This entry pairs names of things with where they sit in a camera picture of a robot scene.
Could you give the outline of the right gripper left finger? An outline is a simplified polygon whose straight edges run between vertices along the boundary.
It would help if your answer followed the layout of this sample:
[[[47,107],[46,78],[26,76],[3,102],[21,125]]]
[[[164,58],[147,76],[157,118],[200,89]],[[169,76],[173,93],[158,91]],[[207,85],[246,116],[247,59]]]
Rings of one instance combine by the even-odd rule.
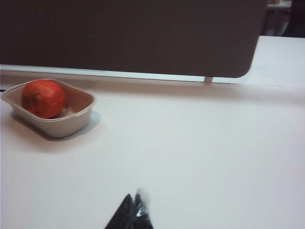
[[[127,194],[105,229],[129,229],[133,218],[133,198]]]

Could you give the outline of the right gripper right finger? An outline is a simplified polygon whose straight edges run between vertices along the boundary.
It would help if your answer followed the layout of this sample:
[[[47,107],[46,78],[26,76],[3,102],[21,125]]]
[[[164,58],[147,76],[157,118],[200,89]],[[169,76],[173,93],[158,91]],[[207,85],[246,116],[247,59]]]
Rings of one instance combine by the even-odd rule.
[[[145,188],[139,188],[134,197],[134,229],[153,229],[149,216],[150,199]]]

